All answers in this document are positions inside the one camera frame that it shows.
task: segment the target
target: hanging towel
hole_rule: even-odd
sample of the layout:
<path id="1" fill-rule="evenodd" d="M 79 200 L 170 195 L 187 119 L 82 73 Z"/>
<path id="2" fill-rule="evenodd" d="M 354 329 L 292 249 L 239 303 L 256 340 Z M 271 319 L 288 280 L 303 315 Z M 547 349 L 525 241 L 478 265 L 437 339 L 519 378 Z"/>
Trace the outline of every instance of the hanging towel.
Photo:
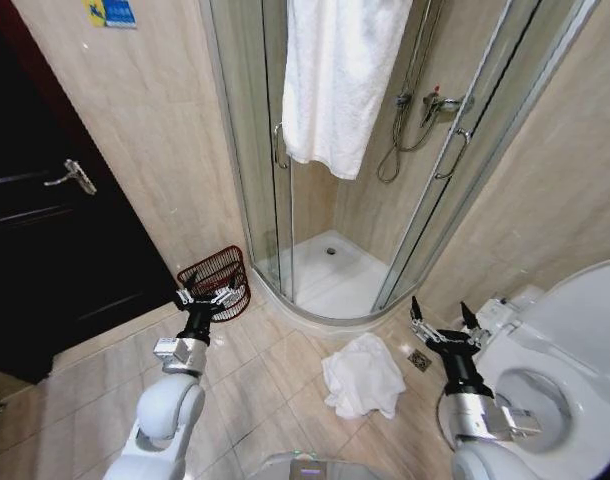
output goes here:
<path id="1" fill-rule="evenodd" d="M 323 377 L 330 391 L 325 403 L 347 419 L 375 409 L 392 419 L 398 394 L 405 391 L 401 371 L 383 341 L 372 333 L 323 359 Z"/>
<path id="2" fill-rule="evenodd" d="M 283 137 L 300 163 L 353 180 L 412 0 L 288 0 Z"/>

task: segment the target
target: door handle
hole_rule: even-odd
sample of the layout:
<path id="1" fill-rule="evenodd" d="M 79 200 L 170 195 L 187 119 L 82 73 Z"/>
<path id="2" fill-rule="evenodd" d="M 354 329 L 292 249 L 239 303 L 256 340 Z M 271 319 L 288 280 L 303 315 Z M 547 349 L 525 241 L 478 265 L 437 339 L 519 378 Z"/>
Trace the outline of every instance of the door handle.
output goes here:
<path id="1" fill-rule="evenodd" d="M 463 158 L 463 155 L 465 155 L 467 147 L 469 147 L 469 143 L 472 141 L 472 132 L 469 130 L 465 130 L 464 128 L 458 128 L 456 130 L 456 135 L 462 135 L 465 142 L 463 143 L 463 146 L 458 152 L 458 156 L 456 157 L 454 165 L 452 165 L 452 169 L 447 173 L 437 173 L 436 175 L 434 175 L 434 178 L 436 180 L 447 180 L 448 178 L 452 178 L 452 175 L 454 175 L 454 172 L 456 171 L 456 167 L 458 167 L 458 163 Z"/>
<path id="2" fill-rule="evenodd" d="M 276 124 L 276 126 L 274 127 L 274 134 L 272 135 L 272 139 L 274 140 L 274 163 L 282 169 L 287 169 L 289 168 L 289 164 L 285 162 L 281 163 L 280 153 L 278 149 L 278 132 L 281 131 L 283 131 L 283 122 L 279 122 Z"/>
<path id="3" fill-rule="evenodd" d="M 74 179 L 81 186 L 83 191 L 88 195 L 96 194 L 96 185 L 89 179 L 85 170 L 78 164 L 78 162 L 74 160 L 70 160 L 69 158 L 65 160 L 65 168 L 67 169 L 67 173 L 65 176 L 61 178 L 57 178 L 56 180 L 50 180 L 48 182 L 43 182 L 43 185 L 46 187 L 54 187 L 56 185 L 60 185 L 61 183 L 65 183 L 70 179 Z"/>

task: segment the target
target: shower enclosure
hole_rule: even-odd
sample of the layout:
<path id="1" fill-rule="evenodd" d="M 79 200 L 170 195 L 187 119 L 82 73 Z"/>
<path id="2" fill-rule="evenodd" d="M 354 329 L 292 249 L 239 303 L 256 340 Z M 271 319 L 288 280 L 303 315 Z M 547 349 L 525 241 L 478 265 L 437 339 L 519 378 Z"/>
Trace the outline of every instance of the shower enclosure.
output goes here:
<path id="1" fill-rule="evenodd" d="M 328 325 L 368 322 L 417 288 L 593 3 L 414 1 L 360 174 L 348 181 L 291 161 L 282 144 L 286 0 L 202 0 L 265 285 Z"/>

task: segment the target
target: shower drain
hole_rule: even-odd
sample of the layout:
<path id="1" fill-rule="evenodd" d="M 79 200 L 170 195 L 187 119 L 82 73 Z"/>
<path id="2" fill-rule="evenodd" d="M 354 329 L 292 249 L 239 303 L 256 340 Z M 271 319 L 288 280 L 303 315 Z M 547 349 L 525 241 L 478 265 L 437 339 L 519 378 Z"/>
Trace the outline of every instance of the shower drain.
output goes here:
<path id="1" fill-rule="evenodd" d="M 414 350 L 412 354 L 407 357 L 407 359 L 412 362 L 421 372 L 427 370 L 427 368 L 432 364 L 432 361 L 418 350 Z"/>

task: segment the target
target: toilet bowl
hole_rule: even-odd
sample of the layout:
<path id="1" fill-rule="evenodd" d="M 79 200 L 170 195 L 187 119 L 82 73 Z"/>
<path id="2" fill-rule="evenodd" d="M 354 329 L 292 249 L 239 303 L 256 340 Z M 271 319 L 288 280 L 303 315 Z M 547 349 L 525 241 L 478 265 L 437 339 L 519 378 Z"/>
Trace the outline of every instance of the toilet bowl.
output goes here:
<path id="1" fill-rule="evenodd" d="M 538 478 L 595 478 L 610 463 L 610 261 L 523 310 L 490 300 L 477 316 L 492 331 L 476 365 L 495 402 L 531 411 L 542 429 L 498 444 Z"/>

